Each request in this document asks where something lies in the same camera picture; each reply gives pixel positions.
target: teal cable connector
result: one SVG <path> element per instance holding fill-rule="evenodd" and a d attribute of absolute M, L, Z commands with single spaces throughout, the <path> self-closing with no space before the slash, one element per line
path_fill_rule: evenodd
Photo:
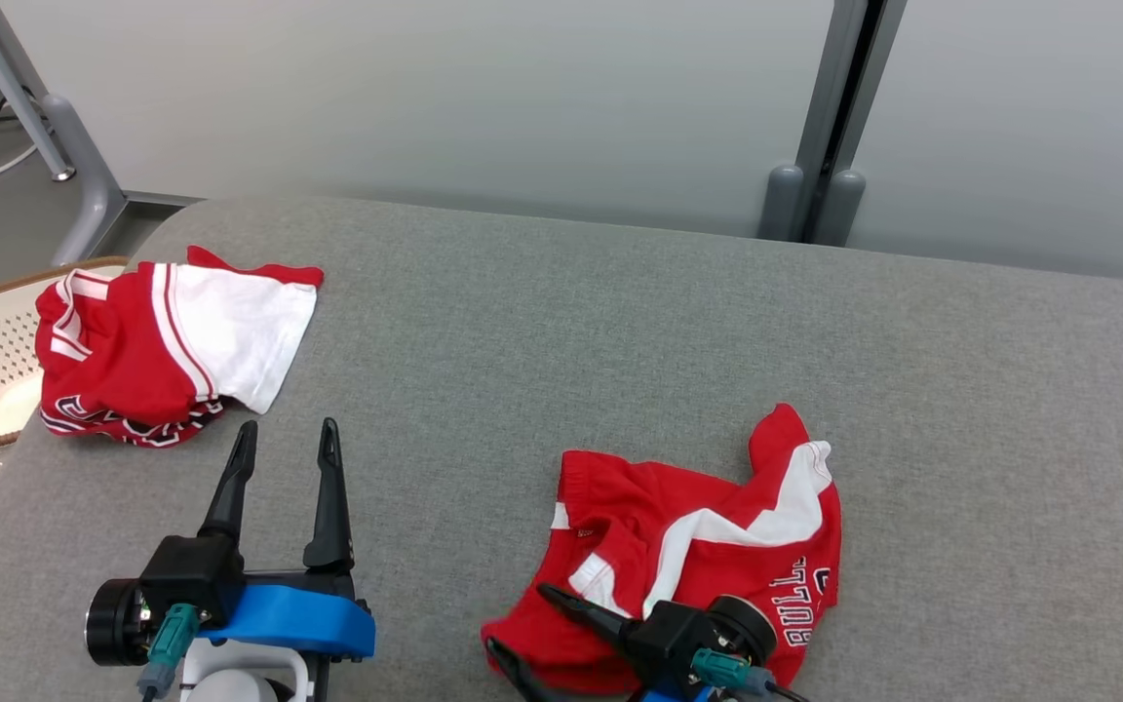
<path fill-rule="evenodd" d="M 705 684 L 722 690 L 758 692 L 766 694 L 766 683 L 774 683 L 770 671 L 754 666 L 739 656 L 701 648 L 691 657 L 691 669 Z"/>
<path fill-rule="evenodd" d="M 158 628 L 158 635 L 150 644 L 150 653 L 146 668 L 137 678 L 137 692 L 143 699 L 167 698 L 171 685 L 175 681 L 175 666 L 189 651 L 197 636 L 197 627 L 201 618 L 192 604 L 173 604 L 167 610 L 164 624 Z"/>

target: gray tablecloth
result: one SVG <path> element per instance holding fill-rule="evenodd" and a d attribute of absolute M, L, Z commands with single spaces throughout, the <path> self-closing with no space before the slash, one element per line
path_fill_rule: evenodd
<path fill-rule="evenodd" d="M 515 699 L 477 627 L 544 554 L 563 449 L 743 480 L 775 403 L 833 444 L 815 702 L 1123 699 L 1123 283 L 351 200 L 201 203 L 139 257 L 318 263 L 241 550 L 300 563 L 340 422 L 378 656 L 334 701 Z M 0 483 L 0 702 L 137 699 L 82 617 L 200 523 L 244 410 L 177 448 L 31 422 Z"/>

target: white wall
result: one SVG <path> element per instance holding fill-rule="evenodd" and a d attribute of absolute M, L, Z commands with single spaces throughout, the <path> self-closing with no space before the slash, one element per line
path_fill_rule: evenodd
<path fill-rule="evenodd" d="M 0 0 L 125 190 L 752 235 L 832 0 Z"/>
<path fill-rule="evenodd" d="M 848 246 L 1123 276 L 1123 1 L 909 0 Z"/>

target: folded clothing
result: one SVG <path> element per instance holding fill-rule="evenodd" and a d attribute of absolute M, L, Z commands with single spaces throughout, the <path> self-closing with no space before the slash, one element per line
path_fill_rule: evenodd
<path fill-rule="evenodd" d="M 637 687 L 627 662 L 536 585 L 569 586 L 636 618 L 663 600 L 704 609 L 718 595 L 737 595 L 774 627 L 766 667 L 791 684 L 816 622 L 838 602 L 839 493 L 825 468 L 830 445 L 809 440 L 787 404 L 758 423 L 749 454 L 752 477 L 739 485 L 665 463 L 567 450 L 544 563 L 482 639 L 508 645 L 551 687 L 627 692 Z"/>
<path fill-rule="evenodd" d="M 139 263 L 115 279 L 72 271 L 37 298 L 40 419 L 63 435 L 179 444 L 235 396 L 266 412 L 314 311 L 323 271 Z"/>

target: red and white jersey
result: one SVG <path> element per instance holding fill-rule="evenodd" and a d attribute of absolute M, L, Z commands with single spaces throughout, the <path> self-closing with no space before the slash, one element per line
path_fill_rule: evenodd
<path fill-rule="evenodd" d="M 58 435 L 179 444 L 235 396 L 266 412 L 314 311 L 323 271 L 237 271 L 191 246 L 189 265 L 115 279 L 72 271 L 37 298 L 40 418 Z"/>
<path fill-rule="evenodd" d="M 483 627 L 483 639 L 502 640 L 553 687 L 619 693 L 637 687 L 624 659 L 536 585 L 569 586 L 636 618 L 663 600 L 704 609 L 737 595 L 774 627 L 766 667 L 791 684 L 816 622 L 838 602 L 839 493 L 825 468 L 830 445 L 810 440 L 787 404 L 757 426 L 749 453 L 743 485 L 658 462 L 566 453 L 539 573 L 508 617 Z"/>

